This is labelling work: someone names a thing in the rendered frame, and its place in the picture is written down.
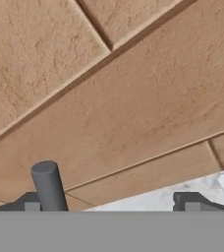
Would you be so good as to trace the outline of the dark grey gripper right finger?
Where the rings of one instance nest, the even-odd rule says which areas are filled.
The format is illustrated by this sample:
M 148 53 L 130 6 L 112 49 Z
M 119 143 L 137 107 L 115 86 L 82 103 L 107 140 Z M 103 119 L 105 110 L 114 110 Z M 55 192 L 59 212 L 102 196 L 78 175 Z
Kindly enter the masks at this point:
M 198 192 L 175 192 L 174 212 L 216 212 L 224 211 L 224 205 L 206 199 Z

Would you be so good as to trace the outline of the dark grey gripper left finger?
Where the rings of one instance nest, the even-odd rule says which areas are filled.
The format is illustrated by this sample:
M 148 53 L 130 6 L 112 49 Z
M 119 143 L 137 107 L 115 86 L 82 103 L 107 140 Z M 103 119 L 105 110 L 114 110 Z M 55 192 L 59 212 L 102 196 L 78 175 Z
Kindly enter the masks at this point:
M 41 205 L 36 192 L 26 192 L 14 202 L 0 206 L 0 212 L 40 212 Z

